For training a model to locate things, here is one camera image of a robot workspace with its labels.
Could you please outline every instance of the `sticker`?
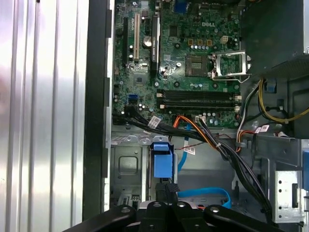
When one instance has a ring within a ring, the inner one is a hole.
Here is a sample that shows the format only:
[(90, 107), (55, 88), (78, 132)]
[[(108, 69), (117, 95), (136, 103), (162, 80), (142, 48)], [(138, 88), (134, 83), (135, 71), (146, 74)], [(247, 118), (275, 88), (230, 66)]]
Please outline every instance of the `sticker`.
[(194, 147), (186, 147), (183, 151), (191, 154), (191, 155), (195, 155), (195, 148)]
[(184, 143), (183, 143), (183, 147), (186, 147), (186, 146), (189, 146), (189, 141), (188, 140), (185, 140)]
[(266, 132), (266, 131), (268, 131), (268, 128), (269, 128), (269, 125), (264, 125), (264, 126), (261, 127), (260, 132)]
[(284, 132), (279, 132), (278, 137), (288, 137)]
[(149, 123), (148, 123), (148, 126), (149, 126), (150, 128), (155, 129), (155, 128), (159, 125), (160, 122), (161, 122), (161, 119), (159, 119), (159, 118), (156, 117), (156, 116), (153, 116), (153, 117), (150, 119), (150, 121), (149, 121)]
[(258, 127), (258, 128), (256, 128), (256, 130), (255, 130), (255, 134), (258, 134), (259, 132), (260, 132), (260, 130), (261, 130), (261, 127)]

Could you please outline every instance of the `yellow wire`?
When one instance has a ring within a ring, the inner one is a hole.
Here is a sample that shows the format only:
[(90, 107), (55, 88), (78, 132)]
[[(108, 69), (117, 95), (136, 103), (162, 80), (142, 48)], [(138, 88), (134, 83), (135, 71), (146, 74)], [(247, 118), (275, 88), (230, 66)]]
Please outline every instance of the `yellow wire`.
[(217, 148), (216, 148), (216, 147), (211, 143), (211, 141), (205, 136), (205, 134), (203, 133), (203, 131), (201, 131), (201, 129), (200, 129), (193, 121), (191, 121), (190, 119), (188, 119), (188, 118), (186, 118), (186, 117), (184, 117), (184, 116), (182, 116), (182, 115), (179, 115), (178, 117), (180, 117), (180, 118), (182, 118), (183, 120), (189, 122), (189, 123), (197, 130), (197, 132), (203, 137), (203, 139), (205, 139), (205, 141), (206, 141), (207, 143), (209, 143), (209, 145), (210, 145), (213, 149), (217, 150)]
[(301, 112), (300, 114), (292, 117), (292, 118), (287, 118), (287, 119), (282, 119), (282, 118), (276, 118), (272, 115), (270, 115), (267, 111), (266, 111), (266, 108), (264, 106), (264, 102), (263, 102), (263, 81), (260, 82), (260, 86), (259, 86), (259, 100), (260, 100), (260, 105), (261, 105), (261, 109), (262, 111), (265, 113), (265, 115), (267, 117), (269, 117), (271, 120), (275, 121), (275, 122), (280, 122), (280, 123), (287, 123), (287, 122), (290, 122), (290, 121), (293, 121), (293, 120), (296, 120), (302, 116), (304, 116), (305, 114), (307, 114), (309, 112), (309, 108), (303, 112)]

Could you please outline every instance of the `blue drive latch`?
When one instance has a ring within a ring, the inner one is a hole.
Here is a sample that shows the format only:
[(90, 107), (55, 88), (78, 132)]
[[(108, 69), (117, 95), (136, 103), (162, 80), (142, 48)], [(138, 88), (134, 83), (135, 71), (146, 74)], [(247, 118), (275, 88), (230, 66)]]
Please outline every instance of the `blue drive latch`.
[(173, 177), (173, 147), (168, 143), (153, 143), (154, 177)]
[(304, 190), (309, 191), (309, 150), (303, 151), (303, 181)]

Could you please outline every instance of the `metal bracket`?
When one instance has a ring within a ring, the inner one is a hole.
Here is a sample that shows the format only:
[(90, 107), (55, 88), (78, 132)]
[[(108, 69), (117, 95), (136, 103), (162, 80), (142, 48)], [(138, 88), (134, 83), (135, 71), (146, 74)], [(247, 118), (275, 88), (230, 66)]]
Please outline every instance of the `metal bracket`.
[(302, 195), (301, 171), (275, 172), (275, 205), (273, 217), (276, 223), (299, 223), (305, 217), (305, 199)]
[(129, 136), (115, 136), (112, 137), (111, 144), (119, 145), (121, 143), (138, 143), (139, 145), (149, 146), (152, 143), (168, 143), (169, 138), (163, 135), (157, 135), (154, 137), (151, 136), (137, 136), (137, 135), (129, 135)]
[[(235, 73), (227, 73), (226, 75), (223, 75), (221, 73), (221, 58), (222, 56), (237, 56), (240, 55), (241, 56), (241, 72), (235, 72)], [(211, 56), (209, 56), (209, 58), (212, 60), (213, 62), (213, 70), (208, 73), (209, 77), (212, 78), (212, 80), (214, 81), (238, 81), (239, 83), (244, 83), (245, 81), (247, 81), (250, 78), (250, 74), (247, 74), (248, 69), (251, 67), (251, 64), (248, 64), (248, 61), (251, 60), (251, 58), (246, 55), (246, 51), (245, 50), (241, 50), (241, 51), (233, 51), (233, 52), (223, 52), (223, 53), (213, 53)], [(237, 78), (225, 78), (222, 79), (221, 77), (236, 77), (239, 76), (241, 78), (241, 76), (246, 76), (246, 79), (244, 80), (240, 80)]]

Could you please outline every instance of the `chip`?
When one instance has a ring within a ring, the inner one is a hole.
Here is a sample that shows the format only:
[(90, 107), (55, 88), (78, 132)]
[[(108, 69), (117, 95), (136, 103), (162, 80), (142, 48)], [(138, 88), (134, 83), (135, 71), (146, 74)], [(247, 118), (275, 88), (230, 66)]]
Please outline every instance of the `chip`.
[(193, 40), (192, 39), (188, 39), (188, 45), (189, 46), (193, 45)]
[(185, 75), (206, 77), (208, 76), (207, 56), (186, 56)]
[(144, 73), (134, 74), (134, 85), (135, 86), (144, 86), (147, 84), (148, 76)]
[(170, 27), (169, 27), (169, 36), (177, 36), (177, 35), (178, 35), (177, 26), (170, 25)]
[(212, 40), (207, 40), (207, 41), (206, 41), (206, 45), (207, 45), (207, 46), (212, 46)]
[(141, 11), (142, 17), (148, 17), (148, 11)]

